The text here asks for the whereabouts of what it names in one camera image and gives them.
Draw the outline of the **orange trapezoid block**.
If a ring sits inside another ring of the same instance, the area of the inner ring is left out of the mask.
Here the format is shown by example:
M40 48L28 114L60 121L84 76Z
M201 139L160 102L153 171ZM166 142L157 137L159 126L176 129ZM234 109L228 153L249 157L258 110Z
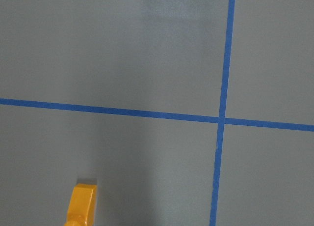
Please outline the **orange trapezoid block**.
M77 184L72 191L65 226L93 226L97 201L97 185Z

